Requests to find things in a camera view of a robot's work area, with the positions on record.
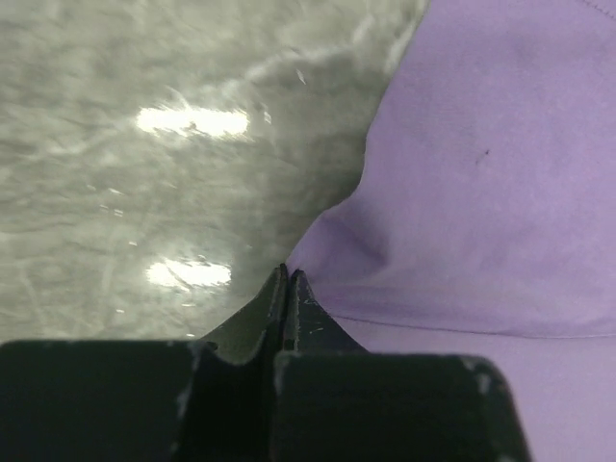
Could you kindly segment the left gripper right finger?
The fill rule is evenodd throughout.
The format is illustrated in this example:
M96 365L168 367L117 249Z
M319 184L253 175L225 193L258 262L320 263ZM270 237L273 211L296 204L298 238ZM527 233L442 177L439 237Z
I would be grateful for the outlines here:
M292 286L297 347L277 354L272 461L529 461L500 370L477 356L327 350L340 326L305 276Z

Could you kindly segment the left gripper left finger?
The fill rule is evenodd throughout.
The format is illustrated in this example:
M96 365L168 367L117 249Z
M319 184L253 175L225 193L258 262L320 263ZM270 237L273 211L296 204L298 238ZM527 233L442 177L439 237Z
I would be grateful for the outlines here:
M196 340L1 346L5 461L260 461L288 273Z

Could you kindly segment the lavender t shirt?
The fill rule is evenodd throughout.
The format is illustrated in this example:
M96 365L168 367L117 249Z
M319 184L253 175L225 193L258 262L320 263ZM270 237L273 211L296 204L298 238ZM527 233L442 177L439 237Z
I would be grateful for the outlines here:
M613 460L614 3L432 2L288 263L369 350L489 359L534 460Z

